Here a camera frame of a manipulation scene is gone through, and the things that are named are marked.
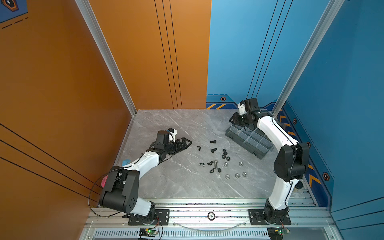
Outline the aluminium frame post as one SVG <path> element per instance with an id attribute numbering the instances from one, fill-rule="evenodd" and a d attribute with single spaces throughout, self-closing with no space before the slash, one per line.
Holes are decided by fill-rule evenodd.
<path id="1" fill-rule="evenodd" d="M 100 24 L 96 18 L 96 15 L 92 9 L 90 1 L 86 0 L 75 0 L 83 19 L 86 22 L 86 25 L 101 53 L 111 76 L 113 77 L 115 84 L 130 112 L 130 114 L 135 117 L 137 115 L 137 109 L 132 100 L 132 97 L 128 91 L 126 83 L 123 79 L 123 76 L 118 68 L 118 65 L 114 59 L 114 56 L 111 52 L 111 49 L 107 43 L 107 40 L 104 36 L 104 33 L 100 27 Z"/>
<path id="2" fill-rule="evenodd" d="M 289 95 L 300 79 L 302 73 L 310 62 L 313 54 L 317 50 L 319 44 L 327 33 L 329 27 L 331 26 L 344 2 L 344 0 L 331 0 L 327 4 L 327 7 L 325 8 L 298 62 L 296 63 L 290 77 L 288 78 L 283 90 L 281 91 L 281 94 L 276 101 L 276 104 L 272 110 L 272 115 L 274 118 L 278 117 L 280 110 L 286 103 Z"/>

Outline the green circuit board right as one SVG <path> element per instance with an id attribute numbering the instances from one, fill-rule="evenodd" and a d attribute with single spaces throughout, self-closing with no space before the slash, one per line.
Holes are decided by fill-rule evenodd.
<path id="1" fill-rule="evenodd" d="M 284 236 L 290 234 L 291 231 L 289 229 L 272 229 L 268 228 L 268 235 L 271 240 L 283 240 Z"/>

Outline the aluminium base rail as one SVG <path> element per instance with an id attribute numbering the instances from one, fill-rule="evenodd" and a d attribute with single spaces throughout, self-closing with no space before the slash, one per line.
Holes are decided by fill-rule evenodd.
<path id="1" fill-rule="evenodd" d="M 326 208 L 310 197 L 293 198 L 289 221 L 268 225 L 256 217 L 263 198 L 155 199 L 157 217 L 147 225 L 137 217 L 94 208 L 82 240 L 270 240 L 268 228 L 289 229 L 283 240 L 340 240 L 342 235 Z M 154 229 L 154 238 L 140 238 L 140 229 Z"/>

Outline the blue cloth piece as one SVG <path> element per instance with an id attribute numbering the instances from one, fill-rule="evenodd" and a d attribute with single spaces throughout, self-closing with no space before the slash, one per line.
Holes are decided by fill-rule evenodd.
<path id="1" fill-rule="evenodd" d="M 128 165 L 130 163 L 131 163 L 130 160 L 124 160 L 124 161 L 122 161 L 122 166 Z"/>

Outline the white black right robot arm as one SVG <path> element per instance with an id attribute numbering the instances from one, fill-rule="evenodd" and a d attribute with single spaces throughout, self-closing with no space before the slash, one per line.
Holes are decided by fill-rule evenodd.
<path id="1" fill-rule="evenodd" d="M 258 128 L 279 151 L 274 162 L 276 182 L 264 210 L 256 215 L 268 225 L 286 224 L 289 221 L 288 202 L 299 181 L 309 166 L 309 147 L 292 138 L 267 110 L 261 109 L 256 98 L 243 100 L 239 111 L 230 118 L 230 123 Z"/>

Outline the aluminium frame post left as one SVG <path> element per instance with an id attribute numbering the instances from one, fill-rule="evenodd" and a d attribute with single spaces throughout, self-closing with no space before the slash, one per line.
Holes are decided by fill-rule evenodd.
<path id="1" fill-rule="evenodd" d="M 111 52 L 111 49 L 107 43 L 107 40 L 104 36 L 104 33 L 100 27 L 100 24 L 96 18 L 96 15 L 92 9 L 90 1 L 86 0 L 75 0 L 83 19 L 86 22 L 86 25 L 101 53 L 111 76 L 113 77 L 115 84 L 130 112 L 130 114 L 135 117 L 137 115 L 137 109 L 132 100 L 132 97 L 128 91 L 126 83 L 123 79 L 123 76 L 118 68 L 118 65 L 114 59 L 114 56 Z"/>

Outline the green circuit board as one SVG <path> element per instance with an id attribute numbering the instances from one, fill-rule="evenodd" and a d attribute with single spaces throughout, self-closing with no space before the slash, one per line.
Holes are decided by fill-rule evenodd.
<path id="1" fill-rule="evenodd" d="M 154 229 L 140 229 L 140 238 L 154 238 L 158 235 L 159 231 Z"/>
<path id="2" fill-rule="evenodd" d="M 291 231 L 289 229 L 272 229 L 268 228 L 268 235 L 271 240 L 283 240 L 284 236 L 290 234 Z"/>

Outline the pink object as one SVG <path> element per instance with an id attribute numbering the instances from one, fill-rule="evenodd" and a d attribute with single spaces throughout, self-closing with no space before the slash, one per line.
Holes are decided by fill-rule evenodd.
<path id="1" fill-rule="evenodd" d="M 105 176 L 103 179 L 102 179 L 102 182 L 101 182 L 101 186 L 104 188 L 105 187 L 105 184 L 107 182 L 107 178 L 108 176 Z"/>

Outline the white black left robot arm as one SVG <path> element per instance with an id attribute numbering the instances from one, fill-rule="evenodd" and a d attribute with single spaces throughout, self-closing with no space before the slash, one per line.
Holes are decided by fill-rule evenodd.
<path id="1" fill-rule="evenodd" d="M 184 137 L 163 143 L 153 142 L 133 163 L 122 167 L 114 166 L 106 175 L 100 206 L 137 217 L 147 225 L 151 224 L 156 218 L 156 207 L 153 202 L 139 197 L 140 179 L 149 170 L 166 161 L 167 156 L 174 156 L 191 144 L 192 141 Z"/>

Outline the green circuit board left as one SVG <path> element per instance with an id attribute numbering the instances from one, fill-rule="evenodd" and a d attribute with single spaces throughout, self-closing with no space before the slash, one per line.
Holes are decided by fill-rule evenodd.
<path id="1" fill-rule="evenodd" d="M 154 238 L 158 235 L 159 231 L 154 229 L 140 229 L 140 238 Z"/>

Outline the aluminium frame post right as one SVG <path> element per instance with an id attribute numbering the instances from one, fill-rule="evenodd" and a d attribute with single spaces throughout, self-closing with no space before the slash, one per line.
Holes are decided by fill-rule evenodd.
<path id="1" fill-rule="evenodd" d="M 276 104 L 272 110 L 272 115 L 274 118 L 278 117 L 280 110 L 286 103 L 289 95 L 300 79 L 302 73 L 310 62 L 313 54 L 317 50 L 319 44 L 327 33 L 329 27 L 331 26 L 344 2 L 344 0 L 331 0 L 327 4 L 327 7 L 325 8 L 298 62 L 296 63 L 290 77 L 288 78 L 283 90 L 281 91 L 281 94 L 276 101 Z"/>

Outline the clear grey compartment organizer box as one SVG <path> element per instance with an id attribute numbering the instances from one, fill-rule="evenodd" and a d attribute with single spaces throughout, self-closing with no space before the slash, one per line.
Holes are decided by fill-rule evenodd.
<path id="1" fill-rule="evenodd" d="M 259 129 L 252 131 L 231 125 L 226 130 L 225 135 L 259 159 L 262 159 L 274 146 L 264 132 Z"/>

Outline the small jar black lid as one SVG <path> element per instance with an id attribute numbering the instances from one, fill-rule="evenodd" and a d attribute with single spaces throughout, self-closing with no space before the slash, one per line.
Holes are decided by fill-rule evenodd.
<path id="1" fill-rule="evenodd" d="M 300 181 L 300 180 L 295 185 L 295 189 L 297 189 L 297 190 L 301 190 L 303 187 L 304 187 L 304 185 L 303 185 L 302 181 Z"/>

